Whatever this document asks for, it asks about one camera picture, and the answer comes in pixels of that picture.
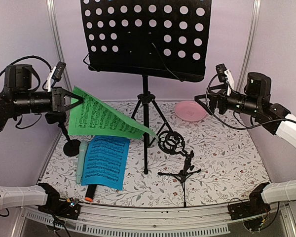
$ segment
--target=green paper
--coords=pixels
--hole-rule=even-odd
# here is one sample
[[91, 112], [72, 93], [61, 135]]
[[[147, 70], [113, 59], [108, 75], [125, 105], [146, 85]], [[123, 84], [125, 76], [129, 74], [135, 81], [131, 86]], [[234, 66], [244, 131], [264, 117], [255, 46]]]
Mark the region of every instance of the green paper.
[[70, 110], [69, 135], [106, 135], [140, 139], [146, 132], [158, 138], [151, 129], [76, 86], [74, 94], [83, 97], [84, 102]]

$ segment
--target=printed musical notation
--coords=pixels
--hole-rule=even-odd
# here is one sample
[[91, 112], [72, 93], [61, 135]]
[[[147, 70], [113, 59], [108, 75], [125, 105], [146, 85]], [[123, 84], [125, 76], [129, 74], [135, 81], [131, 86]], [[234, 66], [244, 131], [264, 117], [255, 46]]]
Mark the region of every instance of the printed musical notation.
[[69, 135], [107, 135], [140, 139], [146, 132], [157, 138], [151, 129], [80, 88], [74, 87], [74, 94], [83, 97], [84, 102], [70, 110]]
[[95, 136], [85, 156], [82, 185], [100, 184], [122, 190], [129, 142], [123, 137]]

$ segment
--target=blue sheet music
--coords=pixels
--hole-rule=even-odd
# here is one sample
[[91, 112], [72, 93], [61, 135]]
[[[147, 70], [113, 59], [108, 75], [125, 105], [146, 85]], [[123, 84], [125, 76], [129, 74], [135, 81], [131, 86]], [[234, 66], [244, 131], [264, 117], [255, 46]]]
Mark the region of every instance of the blue sheet music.
[[123, 190], [128, 138], [95, 136], [85, 156], [82, 185], [100, 184]]

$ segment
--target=floral pattern surface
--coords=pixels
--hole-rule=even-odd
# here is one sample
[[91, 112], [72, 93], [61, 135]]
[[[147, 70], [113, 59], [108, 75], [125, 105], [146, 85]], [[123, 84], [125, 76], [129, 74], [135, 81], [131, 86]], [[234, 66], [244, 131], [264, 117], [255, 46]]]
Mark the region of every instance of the floral pattern surface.
[[[131, 116], [134, 102], [110, 102], [109, 105]], [[158, 103], [174, 131], [186, 142], [186, 149], [195, 153], [192, 164], [200, 173], [192, 175], [185, 183], [188, 206], [229, 202], [232, 198], [247, 199], [260, 183], [269, 180], [262, 160], [246, 130], [230, 129], [212, 116], [199, 122], [186, 122], [174, 113], [175, 102]], [[163, 124], [153, 106], [149, 107], [152, 130]], [[228, 124], [241, 127], [231, 112], [219, 115]], [[142, 108], [136, 120], [142, 122]], [[92, 136], [72, 136], [91, 141]], [[52, 185], [63, 198], [84, 200], [87, 186], [75, 182], [76, 157], [63, 153], [66, 140], [62, 136], [49, 161], [41, 182]], [[164, 154], [154, 142], [148, 149], [148, 175], [143, 174], [143, 140], [131, 140], [124, 176], [123, 190], [98, 186], [94, 203], [115, 206], [177, 207], [183, 205], [183, 191], [179, 181], [171, 176], [159, 176], [158, 172], [178, 173], [184, 164], [180, 155]]]

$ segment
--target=plate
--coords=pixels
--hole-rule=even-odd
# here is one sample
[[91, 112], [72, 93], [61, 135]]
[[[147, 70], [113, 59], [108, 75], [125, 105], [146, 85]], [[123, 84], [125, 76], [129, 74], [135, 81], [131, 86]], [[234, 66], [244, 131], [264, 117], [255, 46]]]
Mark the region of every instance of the plate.
[[181, 101], [174, 107], [176, 115], [188, 122], [197, 122], [202, 120], [207, 112], [195, 101]]

